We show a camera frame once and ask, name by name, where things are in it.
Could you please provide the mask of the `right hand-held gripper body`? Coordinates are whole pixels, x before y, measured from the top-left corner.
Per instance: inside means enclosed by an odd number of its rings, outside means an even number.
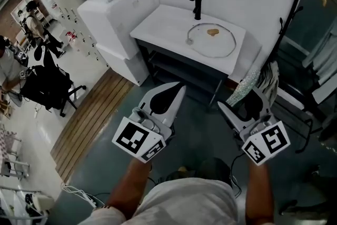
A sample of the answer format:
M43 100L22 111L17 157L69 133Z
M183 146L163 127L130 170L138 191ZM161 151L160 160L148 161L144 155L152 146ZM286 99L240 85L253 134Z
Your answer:
M275 157L290 145L282 121L277 121L271 112L258 120L251 118L245 121L234 116L233 126L240 140L238 147L256 165Z

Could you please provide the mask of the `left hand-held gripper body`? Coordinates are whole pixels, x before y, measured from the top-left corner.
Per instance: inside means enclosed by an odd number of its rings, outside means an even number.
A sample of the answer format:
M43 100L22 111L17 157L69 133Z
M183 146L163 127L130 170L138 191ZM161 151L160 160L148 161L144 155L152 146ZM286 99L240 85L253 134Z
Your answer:
M171 128L135 107L129 117L123 117L112 143L143 163L149 162L166 147L173 135Z

